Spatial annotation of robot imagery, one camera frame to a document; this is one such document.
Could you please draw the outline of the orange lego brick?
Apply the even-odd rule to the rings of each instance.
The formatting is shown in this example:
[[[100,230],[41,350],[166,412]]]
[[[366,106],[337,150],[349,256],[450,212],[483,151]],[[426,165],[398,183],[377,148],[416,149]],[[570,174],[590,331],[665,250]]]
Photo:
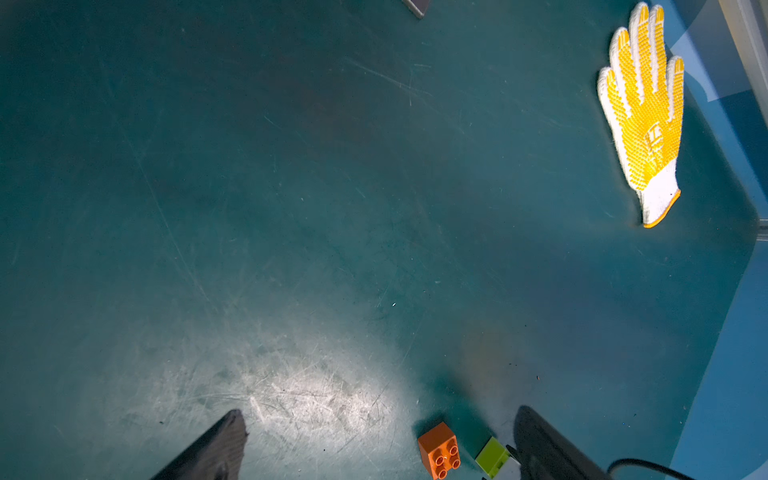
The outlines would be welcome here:
[[[434,480],[443,480],[461,466],[456,435],[444,422],[418,438],[422,463]]]

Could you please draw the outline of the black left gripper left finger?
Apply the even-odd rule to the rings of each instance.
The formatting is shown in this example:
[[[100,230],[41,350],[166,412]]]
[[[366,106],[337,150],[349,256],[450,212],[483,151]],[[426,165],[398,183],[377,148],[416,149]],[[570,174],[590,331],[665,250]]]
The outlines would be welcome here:
[[[152,480],[237,480],[248,439],[240,409],[228,411]]]

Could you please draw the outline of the lime green lego brick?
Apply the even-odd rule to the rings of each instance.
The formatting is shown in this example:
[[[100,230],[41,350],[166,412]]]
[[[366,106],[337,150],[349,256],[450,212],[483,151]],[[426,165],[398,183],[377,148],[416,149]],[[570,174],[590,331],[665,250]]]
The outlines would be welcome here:
[[[491,436],[475,457],[475,462],[482,471],[483,479],[493,480],[510,458],[506,446]]]

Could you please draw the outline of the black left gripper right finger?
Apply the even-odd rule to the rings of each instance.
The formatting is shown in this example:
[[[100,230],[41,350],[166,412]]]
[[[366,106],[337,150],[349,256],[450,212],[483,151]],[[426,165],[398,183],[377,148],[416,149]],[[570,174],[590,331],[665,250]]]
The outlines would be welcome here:
[[[514,421],[522,479],[610,479],[610,476],[529,406]]]

